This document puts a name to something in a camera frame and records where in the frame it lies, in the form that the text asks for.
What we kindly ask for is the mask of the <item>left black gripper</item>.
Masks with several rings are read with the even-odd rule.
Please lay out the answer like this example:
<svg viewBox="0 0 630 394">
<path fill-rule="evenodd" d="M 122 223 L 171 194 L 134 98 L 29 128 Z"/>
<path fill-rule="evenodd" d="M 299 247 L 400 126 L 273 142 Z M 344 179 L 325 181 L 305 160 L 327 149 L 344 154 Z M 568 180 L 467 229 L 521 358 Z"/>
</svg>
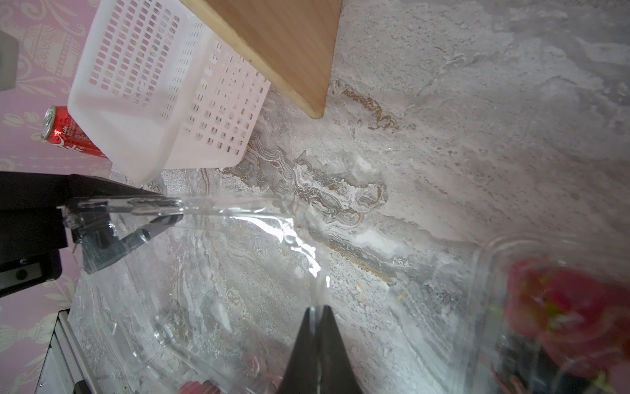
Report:
<svg viewBox="0 0 630 394">
<path fill-rule="evenodd" d="M 149 222 L 127 235 L 113 228 L 115 213 L 149 208 Z M 101 177 L 1 173 L 1 296 L 62 275 L 66 230 L 83 251 L 85 272 L 106 269 L 180 222 L 163 195 Z"/>
</svg>

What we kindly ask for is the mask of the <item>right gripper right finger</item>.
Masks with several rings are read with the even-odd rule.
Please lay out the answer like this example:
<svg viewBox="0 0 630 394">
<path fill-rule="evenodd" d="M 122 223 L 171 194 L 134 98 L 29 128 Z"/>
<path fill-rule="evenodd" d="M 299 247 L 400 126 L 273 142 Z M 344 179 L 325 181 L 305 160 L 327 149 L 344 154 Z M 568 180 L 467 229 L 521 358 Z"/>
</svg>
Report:
<svg viewBox="0 0 630 394">
<path fill-rule="evenodd" d="M 317 327 L 318 392 L 361 394 L 332 308 L 325 305 Z"/>
</svg>

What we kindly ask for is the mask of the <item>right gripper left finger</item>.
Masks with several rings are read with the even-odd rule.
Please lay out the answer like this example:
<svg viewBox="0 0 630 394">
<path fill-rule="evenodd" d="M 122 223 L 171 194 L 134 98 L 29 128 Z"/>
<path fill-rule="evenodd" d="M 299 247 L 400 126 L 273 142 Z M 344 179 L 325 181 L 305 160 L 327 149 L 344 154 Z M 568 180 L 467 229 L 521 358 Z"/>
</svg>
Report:
<svg viewBox="0 0 630 394">
<path fill-rule="evenodd" d="M 282 383 L 277 393 L 318 393 L 319 364 L 318 312 L 315 307 L 310 307 L 304 313 Z"/>
</svg>

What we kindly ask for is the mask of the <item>pink red grape bunch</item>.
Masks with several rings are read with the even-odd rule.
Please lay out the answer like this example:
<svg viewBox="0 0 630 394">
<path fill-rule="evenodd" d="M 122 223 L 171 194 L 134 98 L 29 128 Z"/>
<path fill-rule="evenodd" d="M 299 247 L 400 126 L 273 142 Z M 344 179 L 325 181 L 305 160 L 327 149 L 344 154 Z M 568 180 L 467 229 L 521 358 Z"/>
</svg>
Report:
<svg viewBox="0 0 630 394">
<path fill-rule="evenodd" d="M 263 393 L 277 393 L 280 385 L 282 385 L 283 377 L 280 375 L 272 374 L 269 372 L 268 363 L 265 363 L 267 373 L 265 375 L 265 384 Z M 245 370 L 249 375 L 254 377 L 261 374 L 261 364 L 258 358 L 254 354 L 248 354 L 247 361 L 245 363 Z M 189 381 L 180 386 L 178 390 L 179 394 L 200 394 L 200 393 L 226 393 L 220 389 L 220 387 L 212 380 Z"/>
</svg>

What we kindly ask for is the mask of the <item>clear plastic container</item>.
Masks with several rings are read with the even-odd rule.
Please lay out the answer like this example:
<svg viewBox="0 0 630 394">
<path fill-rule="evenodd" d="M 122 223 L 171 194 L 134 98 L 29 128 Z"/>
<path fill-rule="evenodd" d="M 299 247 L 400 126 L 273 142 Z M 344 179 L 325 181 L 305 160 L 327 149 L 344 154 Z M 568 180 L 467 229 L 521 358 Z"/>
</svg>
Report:
<svg viewBox="0 0 630 394">
<path fill-rule="evenodd" d="M 81 343 L 105 393 L 274 393 L 328 272 L 313 211 L 278 196 L 72 200 Z"/>
<path fill-rule="evenodd" d="M 628 244 L 508 234 L 476 264 L 462 392 L 628 392 Z"/>
</svg>

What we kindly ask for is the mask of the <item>light red grape bunch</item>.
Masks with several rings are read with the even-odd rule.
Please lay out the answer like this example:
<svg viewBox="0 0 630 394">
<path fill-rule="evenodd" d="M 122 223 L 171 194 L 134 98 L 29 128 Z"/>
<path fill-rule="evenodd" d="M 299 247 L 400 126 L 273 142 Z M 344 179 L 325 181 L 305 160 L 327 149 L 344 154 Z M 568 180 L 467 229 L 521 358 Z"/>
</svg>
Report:
<svg viewBox="0 0 630 394">
<path fill-rule="evenodd" d="M 629 288 L 525 259 L 508 270 L 504 318 L 557 365 L 591 379 L 629 360 Z"/>
</svg>

